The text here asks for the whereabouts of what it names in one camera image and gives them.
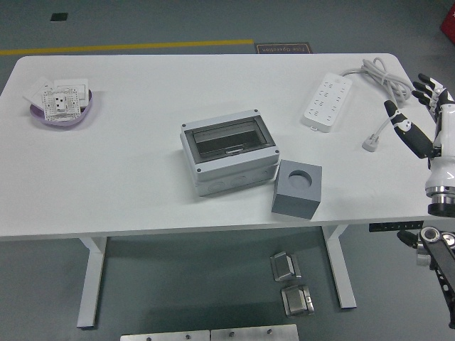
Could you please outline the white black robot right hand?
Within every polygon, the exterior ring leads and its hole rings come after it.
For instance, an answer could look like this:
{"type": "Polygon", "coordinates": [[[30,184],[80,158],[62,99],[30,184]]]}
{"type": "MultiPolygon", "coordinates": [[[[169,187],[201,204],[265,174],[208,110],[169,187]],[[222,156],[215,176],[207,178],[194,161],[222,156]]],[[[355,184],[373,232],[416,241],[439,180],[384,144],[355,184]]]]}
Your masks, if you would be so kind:
{"type": "Polygon", "coordinates": [[[426,182],[428,197],[454,193],[454,98],[445,86],[422,73],[412,95],[423,104],[436,124],[431,140],[392,101],[384,105],[395,133],[418,158],[426,158],[431,175],[426,182]]]}

